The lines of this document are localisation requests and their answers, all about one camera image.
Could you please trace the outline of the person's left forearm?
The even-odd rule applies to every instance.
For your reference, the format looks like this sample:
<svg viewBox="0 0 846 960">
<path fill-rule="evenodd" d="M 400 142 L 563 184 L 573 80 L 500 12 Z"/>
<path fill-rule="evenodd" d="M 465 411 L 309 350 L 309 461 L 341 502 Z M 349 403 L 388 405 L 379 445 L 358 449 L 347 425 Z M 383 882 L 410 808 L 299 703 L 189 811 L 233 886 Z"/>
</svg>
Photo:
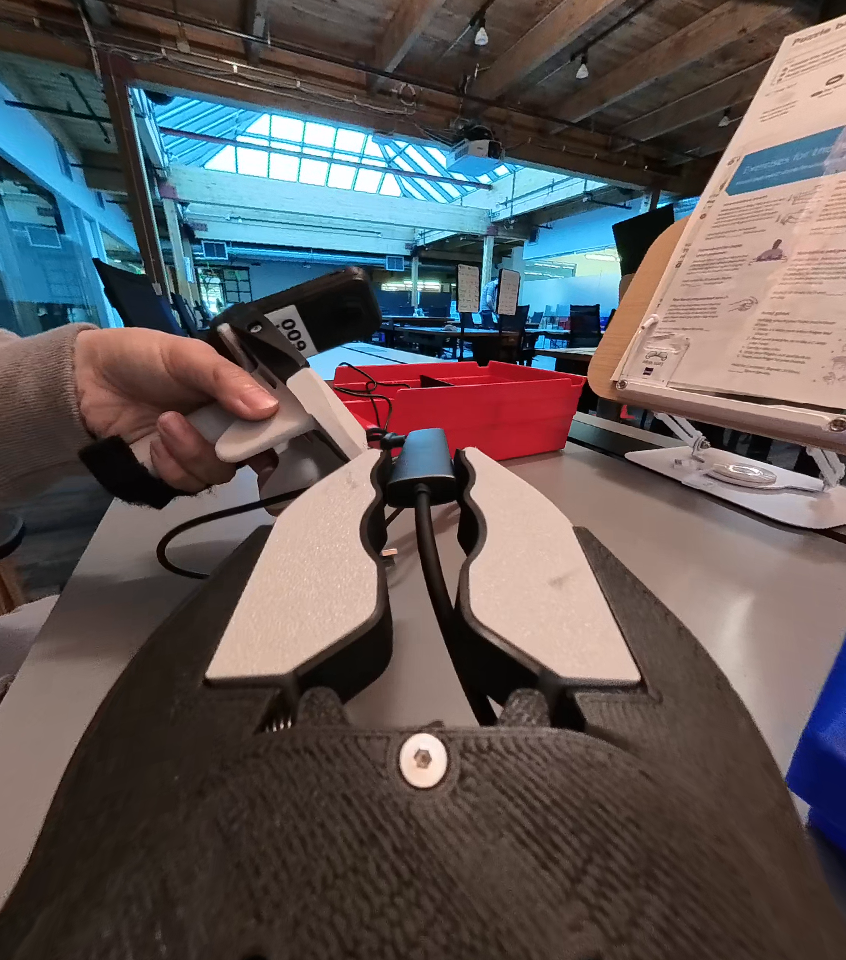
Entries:
<svg viewBox="0 0 846 960">
<path fill-rule="evenodd" d="M 22 338 L 0 328 L 0 510 L 87 474 L 79 454 L 93 438 L 81 417 L 74 353 L 90 329 L 72 323 Z"/>
</svg>

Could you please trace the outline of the black monitor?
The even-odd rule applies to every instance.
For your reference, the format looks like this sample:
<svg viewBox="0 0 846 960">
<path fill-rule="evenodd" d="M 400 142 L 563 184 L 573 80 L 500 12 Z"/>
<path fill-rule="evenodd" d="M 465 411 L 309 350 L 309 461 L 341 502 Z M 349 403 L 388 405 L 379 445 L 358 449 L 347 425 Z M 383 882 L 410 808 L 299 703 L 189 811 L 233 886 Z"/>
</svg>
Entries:
<svg viewBox="0 0 846 960">
<path fill-rule="evenodd" d="M 612 225 L 622 277 L 636 273 L 657 237 L 674 222 L 674 205 L 667 204 Z"/>
</svg>

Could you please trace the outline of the printed instruction sheet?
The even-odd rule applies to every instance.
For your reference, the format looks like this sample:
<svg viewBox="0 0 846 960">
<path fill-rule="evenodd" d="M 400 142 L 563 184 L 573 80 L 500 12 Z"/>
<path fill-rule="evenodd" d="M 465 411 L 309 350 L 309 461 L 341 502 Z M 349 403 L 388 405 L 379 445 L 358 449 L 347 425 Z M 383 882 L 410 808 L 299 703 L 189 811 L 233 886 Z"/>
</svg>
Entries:
<svg viewBox="0 0 846 960">
<path fill-rule="evenodd" d="M 846 15 L 788 36 L 617 377 L 846 409 Z"/>
</svg>

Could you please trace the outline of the grey desk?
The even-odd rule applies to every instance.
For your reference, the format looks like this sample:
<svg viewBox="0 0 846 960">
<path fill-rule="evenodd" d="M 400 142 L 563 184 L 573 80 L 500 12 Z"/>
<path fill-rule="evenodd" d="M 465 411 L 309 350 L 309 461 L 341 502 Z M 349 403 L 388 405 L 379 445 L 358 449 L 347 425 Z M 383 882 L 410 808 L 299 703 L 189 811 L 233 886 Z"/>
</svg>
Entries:
<svg viewBox="0 0 846 960">
<path fill-rule="evenodd" d="M 503 464 L 589 530 L 687 627 L 785 770 L 846 634 L 846 543 L 766 523 L 631 462 L 569 443 Z M 158 541 L 255 501 L 255 476 L 165 510 L 114 503 L 0 702 L 0 908 L 70 757 L 142 642 L 197 581 Z"/>
</svg>

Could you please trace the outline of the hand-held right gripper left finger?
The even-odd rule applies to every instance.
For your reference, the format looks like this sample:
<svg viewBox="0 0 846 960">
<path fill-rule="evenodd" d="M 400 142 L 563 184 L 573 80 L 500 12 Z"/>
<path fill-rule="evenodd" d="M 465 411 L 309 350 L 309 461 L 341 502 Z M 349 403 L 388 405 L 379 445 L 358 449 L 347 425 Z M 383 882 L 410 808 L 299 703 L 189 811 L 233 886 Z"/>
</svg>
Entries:
<svg viewBox="0 0 846 960">
<path fill-rule="evenodd" d="M 392 459 L 370 449 L 276 519 L 206 669 L 218 688 L 270 687 L 297 700 L 350 700 L 393 654 L 383 486 Z"/>
</svg>

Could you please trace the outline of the wooden document stand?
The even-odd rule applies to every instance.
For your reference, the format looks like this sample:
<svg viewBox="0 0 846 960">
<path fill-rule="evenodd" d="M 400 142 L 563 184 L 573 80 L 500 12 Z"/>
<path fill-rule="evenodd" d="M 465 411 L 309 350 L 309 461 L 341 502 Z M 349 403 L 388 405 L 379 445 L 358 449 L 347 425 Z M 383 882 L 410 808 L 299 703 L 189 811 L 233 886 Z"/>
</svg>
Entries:
<svg viewBox="0 0 846 960">
<path fill-rule="evenodd" d="M 672 377 L 688 351 L 686 334 L 657 332 L 657 288 L 676 263 L 690 219 L 652 243 L 589 365 L 589 384 L 609 402 L 652 412 L 680 440 L 626 458 L 683 487 L 778 524 L 816 532 L 846 527 L 846 414 L 678 388 Z M 696 423 L 800 446 L 820 476 L 714 450 Z"/>
</svg>

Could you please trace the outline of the red plastic bin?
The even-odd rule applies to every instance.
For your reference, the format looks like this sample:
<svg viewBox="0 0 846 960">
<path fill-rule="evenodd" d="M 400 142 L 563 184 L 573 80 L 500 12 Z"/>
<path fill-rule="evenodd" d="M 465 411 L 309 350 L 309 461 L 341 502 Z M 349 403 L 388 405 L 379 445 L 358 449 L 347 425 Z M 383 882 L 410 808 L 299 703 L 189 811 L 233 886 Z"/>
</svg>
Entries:
<svg viewBox="0 0 846 960">
<path fill-rule="evenodd" d="M 451 452 L 475 447 L 505 461 L 564 448 L 585 378 L 496 361 L 340 364 L 330 386 L 363 427 L 441 428 Z"/>
</svg>

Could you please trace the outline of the person's left hand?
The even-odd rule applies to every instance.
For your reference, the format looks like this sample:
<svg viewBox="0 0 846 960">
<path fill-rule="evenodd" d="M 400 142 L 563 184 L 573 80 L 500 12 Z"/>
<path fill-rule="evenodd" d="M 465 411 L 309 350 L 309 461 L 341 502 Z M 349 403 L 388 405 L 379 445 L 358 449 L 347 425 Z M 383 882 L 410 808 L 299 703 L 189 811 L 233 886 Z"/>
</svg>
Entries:
<svg viewBox="0 0 846 960">
<path fill-rule="evenodd" d="M 278 401 L 211 345 L 149 329 L 89 329 L 73 347 L 73 376 L 84 426 L 95 439 L 150 438 L 156 475 L 184 494 L 228 483 L 222 461 L 187 415 L 216 403 L 247 422 L 272 418 Z"/>
</svg>

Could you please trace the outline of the white ceiling projector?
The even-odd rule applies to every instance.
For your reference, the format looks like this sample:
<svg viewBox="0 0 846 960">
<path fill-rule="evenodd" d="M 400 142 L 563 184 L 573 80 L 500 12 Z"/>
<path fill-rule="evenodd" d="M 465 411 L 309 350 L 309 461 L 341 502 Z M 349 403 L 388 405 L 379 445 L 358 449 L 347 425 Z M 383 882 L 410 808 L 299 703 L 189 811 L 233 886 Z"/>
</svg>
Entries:
<svg viewBox="0 0 846 960">
<path fill-rule="evenodd" d="M 446 154 L 448 175 L 478 177 L 490 174 L 505 160 L 502 143 L 489 126 L 473 123 L 459 132 L 459 138 Z"/>
</svg>

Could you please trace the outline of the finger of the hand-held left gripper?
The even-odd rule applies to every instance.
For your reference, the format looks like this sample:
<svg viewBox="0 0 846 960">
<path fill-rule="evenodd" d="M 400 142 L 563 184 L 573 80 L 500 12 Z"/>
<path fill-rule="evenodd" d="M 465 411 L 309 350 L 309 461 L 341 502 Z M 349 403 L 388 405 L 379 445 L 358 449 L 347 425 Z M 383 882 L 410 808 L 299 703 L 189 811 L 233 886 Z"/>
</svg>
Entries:
<svg viewBox="0 0 846 960">
<path fill-rule="evenodd" d="M 310 367 L 294 374 L 294 397 L 345 459 L 354 460 L 369 450 L 366 428 Z"/>
</svg>

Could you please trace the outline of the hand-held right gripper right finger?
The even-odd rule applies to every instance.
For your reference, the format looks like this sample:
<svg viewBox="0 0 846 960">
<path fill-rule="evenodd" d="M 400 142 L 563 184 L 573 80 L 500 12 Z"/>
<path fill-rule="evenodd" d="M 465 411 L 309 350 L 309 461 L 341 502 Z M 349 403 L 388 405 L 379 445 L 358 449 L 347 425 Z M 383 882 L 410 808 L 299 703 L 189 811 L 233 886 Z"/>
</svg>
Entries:
<svg viewBox="0 0 846 960">
<path fill-rule="evenodd" d="M 453 460 L 464 552 L 453 654 L 466 683 L 503 705 L 536 690 L 632 691 L 641 671 L 577 528 L 547 496 L 476 447 Z"/>
</svg>

